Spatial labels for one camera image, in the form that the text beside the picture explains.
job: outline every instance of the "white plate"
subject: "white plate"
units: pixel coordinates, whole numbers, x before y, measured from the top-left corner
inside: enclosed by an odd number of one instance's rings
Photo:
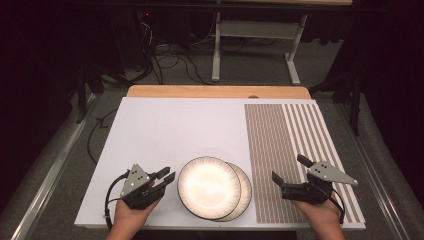
[[[214,157],[200,157],[181,170],[178,194],[191,213],[216,220],[226,217],[237,207],[241,185],[229,164]]]
[[[214,220],[216,222],[228,222],[228,221],[236,219],[246,210],[246,208],[250,204],[250,199],[252,199],[252,186],[250,185],[250,181],[246,173],[238,166],[232,163],[228,163],[228,164],[234,169],[234,171],[237,173],[237,176],[240,180],[241,197],[240,197],[239,204],[237,204],[237,207],[226,217]]]

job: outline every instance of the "table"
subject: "table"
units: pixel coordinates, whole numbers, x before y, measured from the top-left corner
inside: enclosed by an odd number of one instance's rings
[[[146,229],[294,230],[308,228],[306,220],[302,218],[303,215],[294,209],[289,201],[281,199],[281,193],[277,186],[257,187],[262,181],[257,175],[255,176],[257,165],[254,161],[258,159],[252,155],[253,150],[249,150],[252,149],[252,142],[248,140],[249,131],[246,131],[247,123],[243,119],[246,116],[249,121],[252,119],[255,121],[254,118],[257,114],[254,114],[254,109],[249,110],[253,113],[250,114],[250,112],[245,112],[244,108],[283,106],[280,104],[288,104],[289,108],[306,107],[311,112],[317,113],[311,116],[322,120],[322,116],[317,112],[318,107],[315,101],[310,99],[307,89],[303,87],[131,87],[115,117],[75,224],[85,227],[105,227],[102,218],[102,203],[109,185],[127,168],[131,168],[132,164],[138,163],[146,172],[159,171],[165,166],[170,166],[171,171],[176,171],[175,182],[168,185],[165,197],[149,217]],[[309,115],[310,111],[304,111],[302,115]],[[334,146],[331,144],[328,132],[325,131],[326,128],[323,127],[324,125],[320,126],[323,137],[329,142],[327,146],[329,149],[319,151],[327,151],[329,155],[333,154],[334,164],[339,164],[342,169],[340,160],[336,156],[337,153],[331,150]],[[314,138],[312,132],[302,134],[309,134],[311,139]],[[290,149],[281,150],[288,153],[287,156],[282,157],[288,158],[292,162],[295,161],[295,154],[291,153]],[[319,153],[309,152],[308,147],[303,150],[297,149],[295,152],[299,151],[301,154],[319,155]],[[189,213],[179,200],[176,190],[179,171],[189,160],[206,155],[238,165],[245,171],[252,183],[254,197],[246,211],[233,221],[218,223],[199,219]],[[285,168],[285,166],[278,162],[276,166],[273,166],[274,168],[278,172],[283,171],[278,168]],[[304,181],[304,176],[301,176],[304,174],[305,172],[302,170],[295,174],[300,177],[298,181]],[[269,178],[265,176],[265,178],[266,181],[271,181],[270,176]],[[115,186],[111,198],[119,196],[122,186],[123,183]],[[354,214],[347,214],[349,219],[345,220],[344,228],[363,229],[365,220],[357,205],[356,197],[349,187],[346,187],[346,191],[343,190],[342,195],[349,199],[348,212],[354,212]],[[258,213],[263,211],[263,208],[260,207],[263,202],[258,198],[258,194],[260,195],[262,190],[258,189],[264,189],[273,194],[269,204],[274,204],[277,208],[284,208],[285,214],[290,214],[290,218],[296,219],[285,219],[280,216],[270,221],[270,219],[258,218]],[[112,213],[114,212],[113,205],[109,206]]]
[[[217,0],[221,2],[252,2],[271,4],[303,4],[303,5],[350,5],[351,0]],[[212,66],[212,81],[219,82],[221,69],[220,43],[221,36],[233,37],[254,37],[286,39],[292,41],[290,52],[284,54],[284,59],[289,70],[290,79],[293,85],[300,85],[299,76],[293,62],[303,29],[305,28],[308,15],[303,14],[299,22],[258,22],[258,21],[238,21],[221,20],[221,13],[216,13],[215,24],[215,51]]]

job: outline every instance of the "black cable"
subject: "black cable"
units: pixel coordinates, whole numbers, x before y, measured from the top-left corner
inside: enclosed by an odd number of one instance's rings
[[[196,47],[196,45],[203,44],[205,42],[209,42],[209,41],[215,39],[215,37],[210,37],[210,35],[212,34],[212,31],[214,29],[214,26],[216,25],[215,24],[216,15],[217,15],[216,13],[213,15],[212,22],[211,22],[211,27],[209,28],[209,32],[206,34],[206,36],[202,40],[200,40],[199,42],[191,43],[190,44],[191,46]]]
[[[145,77],[147,77],[148,75],[150,75],[150,73],[152,72],[152,66],[150,64],[147,64],[146,69],[144,70],[144,72],[142,74],[140,74],[139,76],[129,80],[132,83],[135,83],[136,81],[139,81]]]
[[[105,119],[109,115],[111,115],[112,113],[114,113],[116,110],[118,110],[118,108],[113,109],[112,111],[110,111],[109,113],[107,113],[102,118],[97,118],[96,119],[97,120],[97,123],[96,123],[96,125],[94,125],[93,129],[90,132],[90,135],[88,136],[88,140],[87,140],[87,152],[88,152],[88,155],[90,156],[91,161],[94,163],[94,165],[97,165],[97,161],[94,158],[93,154],[91,153],[91,149],[90,149],[91,137],[93,136],[94,130],[96,130],[99,125],[100,125],[99,128],[107,128],[107,126],[104,126],[103,123],[104,123]]]
[[[173,58],[176,58],[177,60],[175,61],[175,63],[173,63],[172,65],[170,65],[170,66],[161,66],[161,68],[162,69],[169,69],[169,68],[173,68],[173,67],[175,67],[175,66],[177,66],[177,64],[180,62],[180,58],[179,57],[177,57],[177,56],[175,56],[175,54],[174,53],[172,53],[172,55],[170,55],[170,56],[164,56],[164,57],[161,57],[161,58],[159,58],[158,59],[158,61],[160,62],[160,61],[162,61],[163,59],[165,59],[165,58],[170,58],[170,57],[173,57]]]
[[[111,202],[113,202],[113,201],[118,201],[118,200],[121,200],[122,198],[114,198],[114,199],[111,199],[111,200],[109,200],[107,203],[111,203]]]
[[[126,173],[122,174],[117,179],[115,179],[115,181],[113,181],[113,183],[110,185],[109,189],[107,190],[106,199],[105,199],[105,220],[106,220],[107,227],[109,228],[109,231],[112,229],[112,220],[110,219],[110,211],[108,207],[109,202],[111,202],[109,201],[110,193],[112,192],[113,187],[122,179],[127,178],[129,174],[130,174],[130,170],[127,170]]]
[[[155,70],[154,68],[153,68],[153,73],[155,74],[156,79],[158,80],[158,84],[159,84],[159,85],[161,85],[161,84],[160,84],[160,81],[161,81],[161,80],[159,79],[159,75],[158,75],[158,73],[156,72],[156,70]]]
[[[160,50],[160,49],[158,49],[158,50],[155,51],[155,55],[156,56],[162,56],[161,58],[158,59],[159,62],[162,61],[163,59],[167,58],[167,57],[176,57],[176,54],[171,50],[171,45],[170,44],[163,44],[163,45],[157,46],[157,47],[164,47],[164,46],[167,47],[166,50]],[[178,63],[178,58],[177,58],[177,62],[175,62],[171,66],[168,66],[168,67],[162,66],[162,68],[172,68],[172,67],[176,66],[177,63]]]
[[[160,49],[160,48],[165,47],[165,46],[167,47],[166,50],[161,50]],[[162,55],[162,54],[169,53],[169,52],[172,53],[172,51],[171,51],[171,45],[169,43],[157,45],[155,48],[156,48],[155,49],[155,54],[156,55]]]
[[[317,185],[315,185],[314,183],[310,183],[310,185],[312,187],[314,187],[315,189],[317,189],[318,191],[320,191],[322,194],[324,194],[340,211],[340,216],[339,216],[339,223],[343,224],[343,220],[344,220],[344,216],[345,216],[345,204],[343,199],[340,197],[339,193],[333,189],[333,191],[339,196],[340,201],[342,202],[343,208],[340,206],[340,204],[334,200],[334,198],[332,198],[330,195],[328,195],[322,188],[318,187]]]
[[[197,82],[197,83],[201,83],[201,84],[205,84],[205,85],[212,85],[212,84],[208,84],[208,83],[205,83],[205,82],[203,82],[202,80],[196,80],[195,78],[193,78],[191,75],[190,75],[190,73],[188,72],[188,64],[187,64],[187,61],[184,59],[184,58],[181,58],[181,57],[179,57],[178,56],[178,58],[185,64],[185,66],[186,66],[186,73],[187,73],[187,76],[191,79],[191,80],[193,80],[194,82]]]
[[[246,45],[246,39],[245,38],[243,38],[242,40],[241,40],[241,46],[239,46],[237,49],[235,49],[235,50],[226,50],[226,49],[224,49],[223,48],[223,46],[222,46],[222,44],[221,44],[221,50],[222,51],[224,51],[224,52],[238,52],[238,51],[240,51],[240,50],[242,50],[243,48],[244,48],[244,46]]]
[[[215,47],[215,42],[212,42],[212,40],[214,40],[215,38],[210,38],[208,40],[205,40],[203,42],[199,42],[199,43],[194,43],[191,46],[196,48],[196,49],[200,49],[200,50],[209,50]]]
[[[160,80],[158,79],[158,83],[159,83],[159,85],[163,85],[163,74],[162,74],[162,68],[161,68],[161,66],[159,65],[159,61],[158,61],[158,59],[156,58],[156,56],[155,56],[155,55],[153,55],[153,59],[155,60],[156,65],[157,65],[157,66],[158,66],[158,68],[159,68]]]
[[[256,39],[256,38],[248,38],[247,40],[246,40],[246,42],[248,42],[248,43],[250,43],[250,44],[254,44],[255,46],[271,46],[271,45],[274,45],[274,44],[277,44],[277,43],[279,43],[279,42],[281,42],[281,41],[283,41],[283,39],[279,39],[279,38],[274,38],[273,40],[271,40],[269,43],[259,43],[259,42],[254,42],[254,41],[249,41],[249,40],[251,40],[251,39]]]
[[[197,71],[197,65],[193,62],[193,60],[187,55],[187,54],[185,54],[185,53],[181,53],[181,55],[183,55],[183,56],[185,56],[189,61],[190,61],[190,63],[194,66],[194,72],[196,73],[196,76],[199,78],[199,80],[200,80],[200,83],[203,83],[203,84],[205,84],[205,85],[214,85],[214,84],[212,84],[212,83],[207,83],[207,82],[205,82],[205,81],[203,81],[203,79],[202,79],[202,77],[199,75],[199,72]]]

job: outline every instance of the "white desk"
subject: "white desk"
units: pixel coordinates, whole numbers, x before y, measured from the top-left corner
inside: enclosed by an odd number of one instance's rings
[[[254,2],[270,4],[302,4],[302,5],[351,5],[352,0],[217,0],[221,2]],[[300,85],[299,76],[293,62],[305,28],[307,15],[302,15],[299,22],[258,22],[221,20],[221,13],[216,13],[215,51],[212,66],[212,81],[219,82],[221,72],[221,36],[255,37],[286,39],[292,41],[290,52],[284,53],[284,60],[293,85]]]
[[[233,91],[237,89],[237,87],[220,88]],[[307,114],[312,114],[311,119],[317,122],[316,130],[293,132],[293,138],[301,139],[303,135],[312,137],[313,132],[316,131],[315,137],[327,139],[328,143],[314,153],[310,152],[309,148],[297,149],[296,153],[293,152],[292,156],[288,156],[289,161],[295,162],[297,153],[317,157],[325,154],[333,156],[329,161],[342,168],[314,100],[127,97],[123,99],[115,117],[75,224],[85,227],[105,227],[105,220],[102,217],[103,203],[109,185],[126,169],[138,163],[146,172],[155,172],[166,166],[171,167],[171,171],[176,171],[175,182],[168,185],[164,198],[147,220],[146,229],[293,230],[308,228],[303,215],[289,201],[281,199],[280,189],[275,184],[270,184],[263,189],[273,194],[267,201],[278,209],[284,209],[284,214],[289,213],[290,219],[279,217],[272,221],[261,220],[262,223],[258,223],[257,206],[263,202],[258,199],[258,196],[262,194],[262,190],[255,188],[254,184],[262,180],[253,178],[254,166],[251,164],[246,104],[311,107],[313,111]],[[252,198],[247,210],[233,221],[218,223],[199,219],[187,211],[179,199],[176,185],[180,170],[190,160],[205,155],[236,164],[245,171],[252,182],[255,197]],[[294,174],[303,175],[302,171],[299,169]],[[271,173],[269,178],[266,175],[264,177],[266,181],[271,181]],[[122,186],[123,181],[115,186],[111,198],[119,196]],[[365,220],[352,189],[350,186],[343,189],[342,195],[346,197],[349,216],[349,219],[345,219],[344,228],[365,228]],[[114,204],[111,203],[109,208],[113,219]]]

